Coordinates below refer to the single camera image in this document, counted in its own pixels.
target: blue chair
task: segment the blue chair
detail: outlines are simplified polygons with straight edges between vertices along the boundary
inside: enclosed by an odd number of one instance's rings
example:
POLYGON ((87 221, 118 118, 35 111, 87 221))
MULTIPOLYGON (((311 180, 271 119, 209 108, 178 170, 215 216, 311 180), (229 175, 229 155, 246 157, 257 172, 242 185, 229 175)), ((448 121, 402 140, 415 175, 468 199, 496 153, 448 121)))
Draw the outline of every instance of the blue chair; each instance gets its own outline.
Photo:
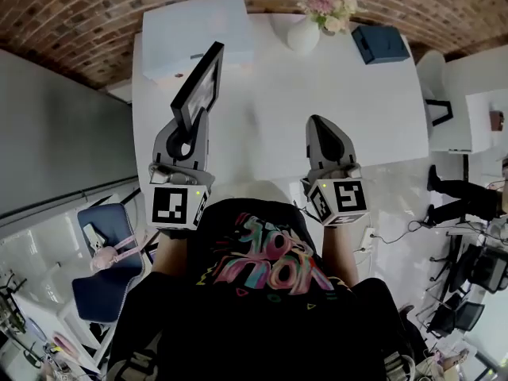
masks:
MULTIPOLYGON (((129 216, 124 204, 131 200, 140 190, 133 192, 120 203, 98 205, 78 212, 81 230, 92 224, 94 229, 105 239, 107 245, 116 245, 133 235, 129 216)), ((90 246, 88 237, 84 234, 90 254, 94 250, 90 246)), ((125 252, 137 246, 134 239, 121 251, 125 252)), ((90 277, 78 278, 72 281, 72 290, 79 317, 86 321, 98 323, 112 323, 120 316, 127 292, 141 278, 144 272, 144 261, 140 253, 133 254, 113 264, 112 267, 101 270, 90 277)))

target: power outlet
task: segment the power outlet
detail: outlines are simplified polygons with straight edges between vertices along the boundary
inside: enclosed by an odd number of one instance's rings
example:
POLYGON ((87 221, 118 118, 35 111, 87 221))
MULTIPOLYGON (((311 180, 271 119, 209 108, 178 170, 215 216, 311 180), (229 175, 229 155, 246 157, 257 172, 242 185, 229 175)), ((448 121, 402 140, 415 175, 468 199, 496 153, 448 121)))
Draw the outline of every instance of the power outlet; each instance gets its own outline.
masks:
POLYGON ((364 236, 362 237, 362 243, 360 245, 360 248, 364 248, 365 252, 370 251, 372 248, 372 241, 374 240, 374 238, 371 237, 372 234, 374 234, 374 228, 366 227, 364 236))

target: pink strap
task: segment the pink strap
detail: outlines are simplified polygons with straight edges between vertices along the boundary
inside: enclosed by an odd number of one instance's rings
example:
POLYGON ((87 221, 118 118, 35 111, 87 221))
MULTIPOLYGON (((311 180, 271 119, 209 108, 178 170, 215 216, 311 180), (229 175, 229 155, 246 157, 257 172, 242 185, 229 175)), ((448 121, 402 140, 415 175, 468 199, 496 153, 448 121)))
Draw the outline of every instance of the pink strap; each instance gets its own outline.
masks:
POLYGON ((134 241, 136 239, 136 236, 132 235, 130 237, 127 237, 125 238, 124 240, 120 241, 120 243, 118 243, 117 245, 114 246, 114 249, 115 250, 119 250, 120 248, 122 247, 125 247, 128 243, 131 243, 132 241, 134 241))
MULTIPOLYGON (((132 235, 131 237, 127 237, 125 240, 121 241, 120 243, 118 243, 114 247, 115 247, 116 250, 119 250, 120 248, 125 247, 127 244, 129 244, 130 242, 134 241, 135 239, 136 239, 136 236, 132 235)), ((115 256, 113 258, 113 261, 115 263, 117 263, 118 261, 121 261, 124 258, 127 258, 127 257, 131 256, 132 254, 136 254, 137 252, 141 252, 141 250, 143 250, 145 245, 146 244, 142 244, 142 245, 138 245, 138 246, 136 246, 134 248, 131 248, 130 250, 127 250, 126 252, 123 252, 122 254, 119 254, 119 255, 115 256)))

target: white table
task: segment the white table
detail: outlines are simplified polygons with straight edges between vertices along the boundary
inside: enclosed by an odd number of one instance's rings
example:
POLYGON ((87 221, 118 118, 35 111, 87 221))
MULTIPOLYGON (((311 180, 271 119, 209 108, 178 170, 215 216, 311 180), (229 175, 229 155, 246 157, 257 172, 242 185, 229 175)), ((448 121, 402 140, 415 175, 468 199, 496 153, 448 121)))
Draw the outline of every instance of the white table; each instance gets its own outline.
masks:
MULTIPOLYGON (((350 35, 322 35, 308 55, 283 40, 293 14, 252 14, 250 67, 223 67, 210 116, 208 172, 216 183, 245 183, 305 175, 306 122, 320 114, 352 139, 362 166, 429 154, 425 111, 412 59, 365 65, 350 35)), ((173 118, 170 103, 181 87, 162 88, 143 76, 141 35, 133 58, 133 124, 141 189, 156 134, 173 118)))

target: white vase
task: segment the white vase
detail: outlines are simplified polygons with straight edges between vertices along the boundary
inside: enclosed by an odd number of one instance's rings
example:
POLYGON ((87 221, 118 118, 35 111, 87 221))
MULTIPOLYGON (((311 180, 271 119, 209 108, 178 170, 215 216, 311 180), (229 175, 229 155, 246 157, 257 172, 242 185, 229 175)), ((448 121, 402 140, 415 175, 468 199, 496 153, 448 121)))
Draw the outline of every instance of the white vase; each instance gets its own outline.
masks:
POLYGON ((318 24, 310 17, 305 17, 291 26, 287 33, 287 44, 293 51, 307 54, 316 47, 320 35, 318 24))

